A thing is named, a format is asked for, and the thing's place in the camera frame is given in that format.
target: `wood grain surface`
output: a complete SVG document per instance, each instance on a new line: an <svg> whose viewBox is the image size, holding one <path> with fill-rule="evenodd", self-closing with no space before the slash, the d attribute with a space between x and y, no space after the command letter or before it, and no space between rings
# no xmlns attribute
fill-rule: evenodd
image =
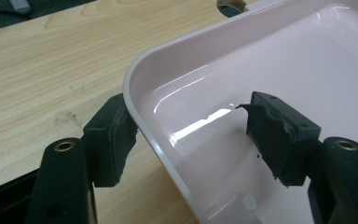
<svg viewBox="0 0 358 224"><path fill-rule="evenodd" d="M214 0L101 0L0 30L0 185L38 168L82 129L143 51L224 20ZM117 187L96 189L100 223L196 223L144 138Z"/></svg>

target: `white plastic tray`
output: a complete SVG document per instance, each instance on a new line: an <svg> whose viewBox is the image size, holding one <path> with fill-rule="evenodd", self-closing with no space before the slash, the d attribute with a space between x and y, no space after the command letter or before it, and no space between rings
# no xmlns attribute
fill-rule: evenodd
<svg viewBox="0 0 358 224"><path fill-rule="evenodd" d="M313 223L303 187L274 180L245 134L252 91L358 142L358 0L261 0L141 55L132 117L201 223Z"/></svg>

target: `clamp jaw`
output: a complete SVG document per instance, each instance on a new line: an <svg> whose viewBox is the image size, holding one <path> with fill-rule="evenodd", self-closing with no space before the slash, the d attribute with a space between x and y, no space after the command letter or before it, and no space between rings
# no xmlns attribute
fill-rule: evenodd
<svg viewBox="0 0 358 224"><path fill-rule="evenodd" d="M358 223L358 143L329 137L276 96L254 91L246 133L273 175L286 186L302 186L306 176L315 223Z"/></svg>

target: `black object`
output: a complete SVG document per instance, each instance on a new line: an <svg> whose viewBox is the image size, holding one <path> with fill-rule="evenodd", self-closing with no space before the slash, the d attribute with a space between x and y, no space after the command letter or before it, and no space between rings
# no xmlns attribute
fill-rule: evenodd
<svg viewBox="0 0 358 224"><path fill-rule="evenodd" d="M315 223L358 223L358 143L329 137L279 98L253 92L247 134L274 176L285 186L311 179L309 198Z"/></svg>
<svg viewBox="0 0 358 224"><path fill-rule="evenodd" d="M92 184L119 182L137 130L123 95L109 99L82 140L52 143L38 170L0 186L0 223L96 223Z"/></svg>
<svg viewBox="0 0 358 224"><path fill-rule="evenodd" d="M110 98L83 132L89 158L92 160L89 164L94 186L115 186L123 174L127 156L135 145L135 135L138 132L122 94Z"/></svg>
<svg viewBox="0 0 358 224"><path fill-rule="evenodd" d="M96 215L83 142L52 143L43 155L25 223L96 223Z"/></svg>

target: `brass rivet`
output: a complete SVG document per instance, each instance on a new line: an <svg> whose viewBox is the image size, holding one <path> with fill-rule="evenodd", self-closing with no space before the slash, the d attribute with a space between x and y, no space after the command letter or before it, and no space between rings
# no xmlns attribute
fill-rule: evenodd
<svg viewBox="0 0 358 224"><path fill-rule="evenodd" d="M69 149L72 149L74 146L75 146L75 143L71 142L71 141L61 142L54 147L54 150L57 152L64 152Z"/></svg>
<svg viewBox="0 0 358 224"><path fill-rule="evenodd" d="M335 142L336 146L342 148L342 149L345 149L345 150L348 150L348 151L355 151L358 149L358 147L352 143L352 142L348 142L348 141L345 141L345 140L337 140Z"/></svg>

